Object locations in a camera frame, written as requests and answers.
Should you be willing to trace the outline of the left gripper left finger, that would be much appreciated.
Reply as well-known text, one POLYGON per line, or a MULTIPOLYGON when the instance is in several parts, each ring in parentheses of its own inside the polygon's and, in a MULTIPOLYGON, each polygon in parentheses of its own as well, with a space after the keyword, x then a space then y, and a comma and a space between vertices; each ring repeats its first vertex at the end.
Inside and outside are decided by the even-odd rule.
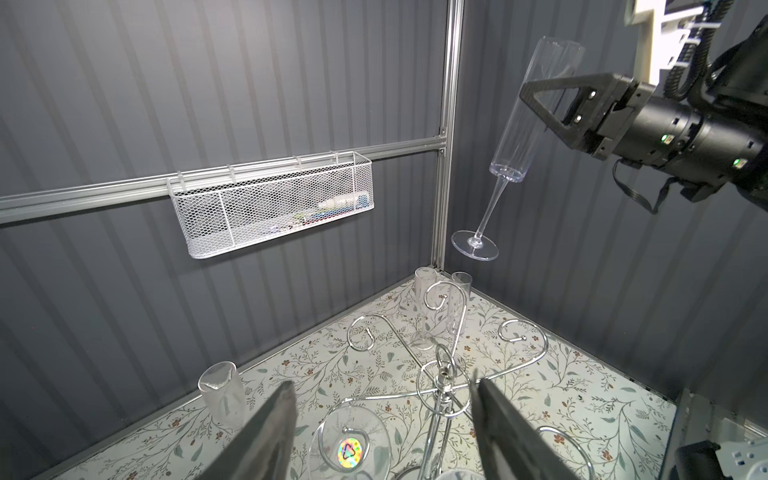
POLYGON ((297 418, 295 384, 284 381, 198 479, 286 479, 297 418))

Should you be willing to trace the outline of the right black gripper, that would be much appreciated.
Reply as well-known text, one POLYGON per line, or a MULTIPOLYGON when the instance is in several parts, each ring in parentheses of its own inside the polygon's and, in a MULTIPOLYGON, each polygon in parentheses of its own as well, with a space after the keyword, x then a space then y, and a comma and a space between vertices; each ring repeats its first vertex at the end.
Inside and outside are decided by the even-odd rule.
POLYGON ((656 87, 615 73, 528 81, 519 99, 566 146, 604 160, 656 87))

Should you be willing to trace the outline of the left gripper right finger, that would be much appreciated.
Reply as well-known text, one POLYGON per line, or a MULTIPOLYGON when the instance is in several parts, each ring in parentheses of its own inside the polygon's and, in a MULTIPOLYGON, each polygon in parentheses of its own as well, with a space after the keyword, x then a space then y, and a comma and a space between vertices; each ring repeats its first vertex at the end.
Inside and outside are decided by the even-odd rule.
POLYGON ((572 472, 489 379, 470 381, 470 407, 487 479, 574 479, 572 472))

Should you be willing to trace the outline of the clear champagne flute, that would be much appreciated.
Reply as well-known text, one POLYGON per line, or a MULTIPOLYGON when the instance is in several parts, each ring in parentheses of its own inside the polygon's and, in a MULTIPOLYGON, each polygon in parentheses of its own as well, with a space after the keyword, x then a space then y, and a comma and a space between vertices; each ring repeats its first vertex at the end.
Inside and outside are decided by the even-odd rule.
POLYGON ((417 307, 416 331, 411 345, 417 350, 426 351, 433 347, 435 336, 433 329, 435 312, 427 307, 427 290, 437 282, 437 271, 430 266, 419 267, 414 272, 413 293, 417 307))
POLYGON ((233 432, 243 427, 245 388, 233 362, 211 365, 201 374, 197 386, 215 424, 233 432))

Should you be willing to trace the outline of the glass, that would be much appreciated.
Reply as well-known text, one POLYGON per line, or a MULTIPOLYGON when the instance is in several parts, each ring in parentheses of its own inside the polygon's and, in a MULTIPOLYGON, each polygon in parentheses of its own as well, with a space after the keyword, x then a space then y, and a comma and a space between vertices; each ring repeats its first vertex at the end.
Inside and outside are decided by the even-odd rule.
MULTIPOLYGON (((523 82, 571 77, 579 68, 585 52, 586 48, 578 42, 543 37, 536 45, 523 82)), ((485 235, 485 229, 506 186, 525 179, 539 140, 546 130, 544 122, 523 100, 517 99, 489 166, 490 173, 496 177, 496 184, 482 220, 476 230, 458 230, 451 237, 454 248, 462 255, 482 262, 498 257, 499 249, 485 235)))
MULTIPOLYGON (((473 277, 464 271, 457 271, 451 275, 451 281, 458 285, 466 294, 467 297, 471 295, 471 285, 473 277)), ((448 305, 448 332, 451 335, 455 335, 459 330, 459 322, 461 318, 461 310, 463 302, 463 296, 458 291, 450 287, 449 288, 449 305, 448 305)))
POLYGON ((391 442, 384 422, 370 409, 345 404, 318 426, 309 449, 311 479, 386 479, 391 442))

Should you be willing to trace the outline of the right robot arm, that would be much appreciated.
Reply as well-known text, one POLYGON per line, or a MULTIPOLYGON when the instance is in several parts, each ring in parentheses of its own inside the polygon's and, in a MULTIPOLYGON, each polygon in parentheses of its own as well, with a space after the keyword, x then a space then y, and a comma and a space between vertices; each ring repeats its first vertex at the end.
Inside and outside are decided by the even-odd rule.
POLYGON ((731 183, 766 208, 767 22, 710 59, 731 5, 704 2, 661 96, 647 82, 601 73, 529 81, 519 98, 573 150, 661 171, 691 202, 731 183))

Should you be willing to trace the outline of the chrome wine glass rack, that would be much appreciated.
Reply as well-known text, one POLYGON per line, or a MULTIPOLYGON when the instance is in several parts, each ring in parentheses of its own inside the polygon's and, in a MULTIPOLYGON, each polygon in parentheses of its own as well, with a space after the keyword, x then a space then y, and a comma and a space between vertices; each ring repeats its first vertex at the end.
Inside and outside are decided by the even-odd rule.
MULTIPOLYGON (((429 427, 420 463, 398 473, 398 478, 471 478, 472 474, 467 470, 454 469, 452 471, 444 471, 442 468, 454 419, 466 416, 472 421, 470 381, 474 378, 486 378, 494 382, 497 378, 522 370, 544 359, 550 350, 549 337, 540 327, 536 327, 534 330, 541 339, 541 345, 537 348, 535 356, 521 364, 513 365, 485 377, 480 377, 476 372, 469 372, 458 364, 456 356, 458 345, 456 343, 450 345, 436 344, 434 347, 434 358, 429 362, 421 361, 413 349, 408 348, 406 350, 413 363, 417 366, 418 371, 413 389, 402 393, 401 396, 404 399, 415 397, 421 402, 423 408, 429 414, 429 427)), ((364 403, 368 402, 368 400, 366 396, 344 398, 330 412, 345 404, 364 407, 364 403)), ((595 478, 596 472, 589 454, 571 435, 550 425, 538 426, 534 430, 541 435, 543 440, 547 434, 562 438, 567 445, 574 448, 581 456, 587 469, 588 478, 595 478)))

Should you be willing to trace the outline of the floral table mat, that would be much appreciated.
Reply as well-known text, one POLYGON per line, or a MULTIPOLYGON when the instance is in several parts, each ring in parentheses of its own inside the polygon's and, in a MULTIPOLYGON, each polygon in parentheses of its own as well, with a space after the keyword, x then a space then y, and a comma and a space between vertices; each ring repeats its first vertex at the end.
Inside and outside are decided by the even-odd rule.
MULTIPOLYGON (((408 353, 417 324, 414 288, 405 282, 323 325, 242 374, 254 413, 283 381, 297 391, 291 479, 310 473, 310 445, 324 416, 354 399, 383 421, 390 466, 399 471, 424 452, 429 413, 414 394, 430 351, 408 353)), ((469 373, 496 385, 579 476, 654 479, 676 412, 673 402, 481 294, 473 294, 458 354, 469 373)), ((201 399, 135 428, 114 443, 57 468, 57 479, 192 479, 232 440, 201 399)))

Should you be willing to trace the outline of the items in white basket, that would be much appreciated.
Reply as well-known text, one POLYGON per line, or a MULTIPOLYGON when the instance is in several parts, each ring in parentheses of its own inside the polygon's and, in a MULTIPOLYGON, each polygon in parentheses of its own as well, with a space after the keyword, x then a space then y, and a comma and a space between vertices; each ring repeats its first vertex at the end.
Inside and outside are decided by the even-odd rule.
POLYGON ((279 224, 270 226, 267 232, 276 234, 282 231, 293 230, 304 225, 322 222, 330 218, 373 207, 372 195, 368 191, 342 194, 321 201, 314 209, 294 214, 291 220, 281 221, 279 224))

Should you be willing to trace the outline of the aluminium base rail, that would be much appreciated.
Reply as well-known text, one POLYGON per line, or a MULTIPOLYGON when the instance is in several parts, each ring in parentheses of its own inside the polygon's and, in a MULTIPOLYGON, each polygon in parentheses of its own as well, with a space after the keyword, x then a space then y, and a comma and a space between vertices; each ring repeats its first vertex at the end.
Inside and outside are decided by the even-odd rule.
POLYGON ((684 389, 659 477, 765 479, 767 429, 684 389))

